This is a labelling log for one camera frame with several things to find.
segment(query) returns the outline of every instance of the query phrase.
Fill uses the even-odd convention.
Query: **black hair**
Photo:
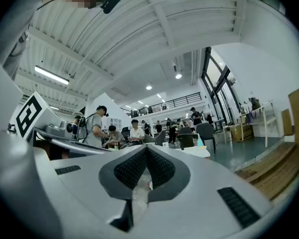
[[[105,110],[105,113],[106,113],[107,110],[108,110],[105,106],[99,106],[99,107],[96,108],[97,111],[99,111],[100,109]]]
[[[109,126],[109,131],[115,131],[115,130],[116,130],[116,126],[114,126],[114,125]]]

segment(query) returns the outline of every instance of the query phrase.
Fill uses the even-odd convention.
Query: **wooden platform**
[[[270,200],[288,187],[298,173],[299,148],[292,142],[283,142],[259,162],[236,172]]]

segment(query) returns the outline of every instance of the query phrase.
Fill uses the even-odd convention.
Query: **black metal railing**
[[[181,98],[177,98],[177,99],[173,99],[170,101],[166,101],[165,103],[160,103],[157,105],[153,105],[153,106],[149,106],[149,107],[144,107],[142,109],[139,109],[137,111],[128,111],[126,109],[121,108],[122,110],[125,111],[125,113],[128,116],[131,116],[132,118],[134,117],[138,117],[138,116],[142,116],[142,115],[146,115],[146,114],[152,114],[152,113],[157,113],[160,111],[164,111],[164,110],[168,110],[170,108],[175,108],[175,107],[179,107],[179,106],[183,106],[183,105],[187,105],[190,103],[194,103],[197,101],[202,100],[201,96],[200,96],[200,92],[195,93],[195,94],[191,94],[185,97],[181,97]]]

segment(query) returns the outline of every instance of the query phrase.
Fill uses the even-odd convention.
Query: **large window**
[[[236,79],[221,57],[211,47],[205,50],[202,79],[213,101],[217,117],[227,124],[237,123],[240,108],[231,86]]]

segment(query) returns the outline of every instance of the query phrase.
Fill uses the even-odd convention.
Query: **rectangular ceiling light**
[[[57,75],[54,74],[54,73],[51,73],[51,72],[49,72],[49,71],[46,71],[46,70],[43,69],[42,67],[35,66],[34,69],[35,69],[36,72],[38,72],[38,73],[40,73],[40,74],[43,74],[43,75],[45,75],[45,76],[47,76],[47,77],[49,77],[49,78],[52,78],[52,79],[54,79],[54,80],[56,80],[56,81],[58,81],[58,82],[62,82],[62,83],[64,83],[64,84],[66,84],[66,85],[69,84],[69,81],[68,81],[67,79],[64,79],[64,78],[62,78],[62,77],[60,77],[60,76],[57,76]]]
[[[50,106],[52,109],[59,110],[57,107]]]

